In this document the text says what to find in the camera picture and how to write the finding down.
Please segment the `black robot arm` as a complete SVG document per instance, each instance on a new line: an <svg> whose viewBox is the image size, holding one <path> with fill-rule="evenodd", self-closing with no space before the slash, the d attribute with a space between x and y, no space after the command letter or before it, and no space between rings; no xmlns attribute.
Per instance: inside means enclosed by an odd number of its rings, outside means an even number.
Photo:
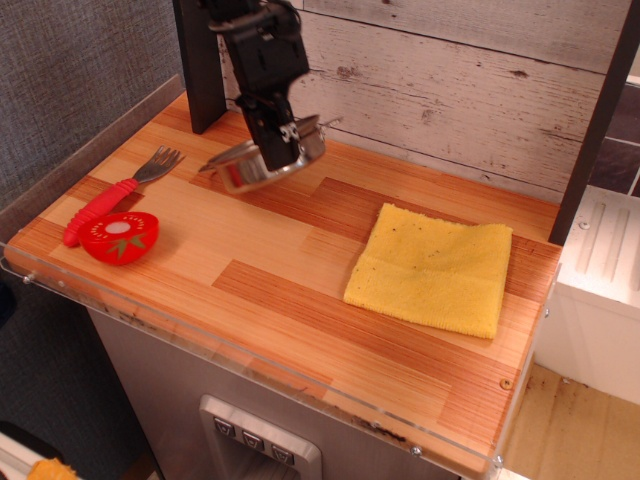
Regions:
<svg viewBox="0 0 640 480"><path fill-rule="evenodd" d="M209 28L226 45L243 112L269 171L294 163L298 134L288 95L310 71L302 21L288 1L206 1Z"/></svg>

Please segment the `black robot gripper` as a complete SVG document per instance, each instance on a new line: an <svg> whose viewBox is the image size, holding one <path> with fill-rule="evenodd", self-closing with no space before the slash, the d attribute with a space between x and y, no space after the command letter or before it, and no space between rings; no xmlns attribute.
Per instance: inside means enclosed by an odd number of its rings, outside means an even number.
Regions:
<svg viewBox="0 0 640 480"><path fill-rule="evenodd" d="M293 164L296 140L286 141L280 120L293 118L291 85L309 72L302 20L291 4L209 4L209 28L221 36L232 63L252 140L268 171Z"/></svg>

